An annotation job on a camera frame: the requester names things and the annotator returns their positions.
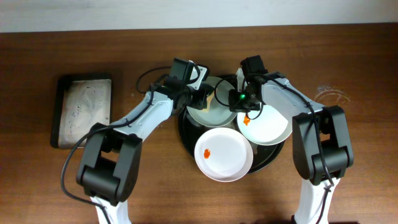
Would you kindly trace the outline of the pink-white plate front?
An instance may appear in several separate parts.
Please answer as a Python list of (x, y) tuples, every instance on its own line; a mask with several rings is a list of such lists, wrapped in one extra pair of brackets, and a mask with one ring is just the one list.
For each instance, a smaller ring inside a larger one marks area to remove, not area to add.
[(233, 182), (249, 172), (254, 155), (241, 133), (230, 128), (214, 128), (199, 137), (194, 158), (201, 172), (210, 179)]

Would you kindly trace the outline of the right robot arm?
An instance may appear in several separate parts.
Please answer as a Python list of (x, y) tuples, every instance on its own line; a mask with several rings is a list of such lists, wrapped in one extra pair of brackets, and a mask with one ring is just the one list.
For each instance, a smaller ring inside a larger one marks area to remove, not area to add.
[(302, 178), (292, 223), (328, 223), (333, 193), (354, 161), (345, 112), (311, 100), (277, 72), (247, 73), (239, 84), (240, 90), (229, 91), (231, 111), (269, 105), (290, 121), (294, 166)]

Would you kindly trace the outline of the grey-green plate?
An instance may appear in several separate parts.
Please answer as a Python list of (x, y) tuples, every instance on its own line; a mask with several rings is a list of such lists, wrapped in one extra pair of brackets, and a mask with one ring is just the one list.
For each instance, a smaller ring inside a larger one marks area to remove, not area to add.
[[(217, 89), (217, 98), (224, 104), (228, 102), (229, 91), (234, 89), (234, 86), (227, 82), (222, 81)], [(237, 113), (231, 112), (228, 106), (221, 105), (215, 96), (211, 101), (210, 110), (207, 113), (202, 112), (202, 110), (197, 110), (191, 107), (187, 107), (190, 116), (199, 124), (210, 128), (217, 128), (225, 126), (235, 119)]]

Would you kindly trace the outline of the white plate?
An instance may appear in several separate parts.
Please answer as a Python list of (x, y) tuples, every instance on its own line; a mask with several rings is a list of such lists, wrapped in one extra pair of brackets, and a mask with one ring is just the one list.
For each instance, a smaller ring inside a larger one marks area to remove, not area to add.
[(285, 141), (292, 134), (291, 123), (276, 109), (269, 105), (263, 106), (259, 111), (250, 111), (249, 118), (245, 113), (238, 113), (236, 122), (240, 132), (251, 142), (271, 146)]

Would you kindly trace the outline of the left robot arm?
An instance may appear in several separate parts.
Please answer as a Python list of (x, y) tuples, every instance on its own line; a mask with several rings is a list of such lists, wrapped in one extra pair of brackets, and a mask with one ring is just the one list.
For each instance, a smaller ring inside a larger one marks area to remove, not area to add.
[(196, 87), (167, 79), (151, 85), (144, 99), (125, 117), (108, 126), (95, 124), (83, 136), (86, 142), (76, 175), (89, 196), (100, 223), (129, 223), (127, 199), (136, 184), (142, 143), (174, 111), (186, 106), (206, 108), (214, 91), (209, 84)]

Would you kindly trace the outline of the green yellow sponge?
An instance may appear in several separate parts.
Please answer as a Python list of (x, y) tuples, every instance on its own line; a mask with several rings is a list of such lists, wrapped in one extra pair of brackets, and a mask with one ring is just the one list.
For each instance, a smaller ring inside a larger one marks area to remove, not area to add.
[(214, 93), (212, 92), (210, 95), (206, 97), (206, 106), (202, 109), (202, 112), (207, 113), (210, 110), (211, 101), (214, 98)]

